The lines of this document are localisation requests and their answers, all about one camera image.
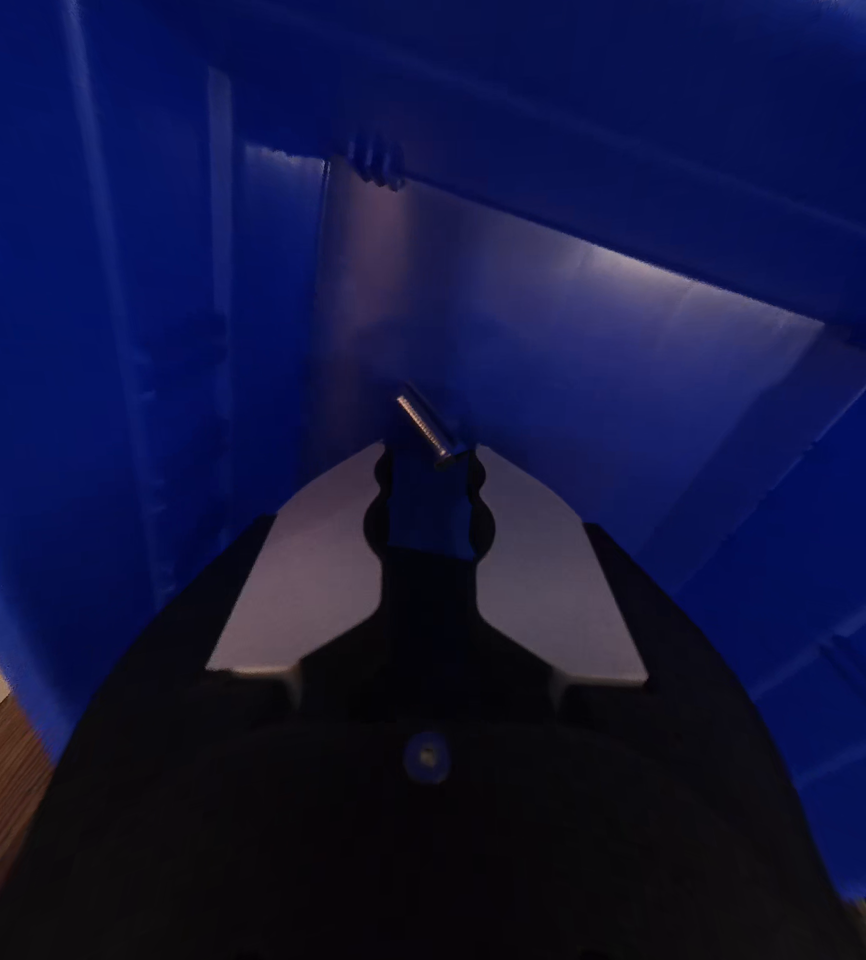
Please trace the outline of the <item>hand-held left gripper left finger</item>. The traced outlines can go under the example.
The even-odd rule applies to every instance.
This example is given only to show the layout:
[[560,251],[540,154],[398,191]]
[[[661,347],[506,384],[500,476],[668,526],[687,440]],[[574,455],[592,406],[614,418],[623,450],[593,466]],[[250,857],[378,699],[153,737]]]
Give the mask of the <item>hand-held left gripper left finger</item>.
[[382,442],[319,474],[281,508],[210,655],[208,674],[282,684],[292,706],[329,712],[343,667],[330,644],[379,610],[382,563],[367,539]]

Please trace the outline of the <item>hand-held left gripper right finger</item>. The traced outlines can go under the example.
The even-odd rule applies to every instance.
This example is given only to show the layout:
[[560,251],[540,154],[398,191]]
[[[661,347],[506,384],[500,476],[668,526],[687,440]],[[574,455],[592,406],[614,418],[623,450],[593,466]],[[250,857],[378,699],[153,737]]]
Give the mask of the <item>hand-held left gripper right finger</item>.
[[647,668],[580,516],[490,447],[476,458],[494,526],[476,567],[478,613],[544,664],[556,707],[574,687],[642,690]]

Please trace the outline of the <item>silver hex bolt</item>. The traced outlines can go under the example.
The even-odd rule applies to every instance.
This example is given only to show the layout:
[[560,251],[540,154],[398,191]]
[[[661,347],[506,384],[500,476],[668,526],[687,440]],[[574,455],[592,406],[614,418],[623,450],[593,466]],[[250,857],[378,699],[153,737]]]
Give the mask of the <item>silver hex bolt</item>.
[[470,445],[449,426],[434,405],[412,384],[407,383],[398,388],[395,402],[423,438],[430,450],[435,470],[449,470],[469,458],[472,452]]

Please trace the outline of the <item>blue plastic storage bin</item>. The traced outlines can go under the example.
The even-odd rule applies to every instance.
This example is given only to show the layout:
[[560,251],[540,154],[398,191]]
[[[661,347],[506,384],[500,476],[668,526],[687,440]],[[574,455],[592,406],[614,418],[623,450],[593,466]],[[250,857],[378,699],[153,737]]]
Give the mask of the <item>blue plastic storage bin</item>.
[[54,757],[405,383],[699,624],[866,896],[866,2],[0,2],[0,668]]

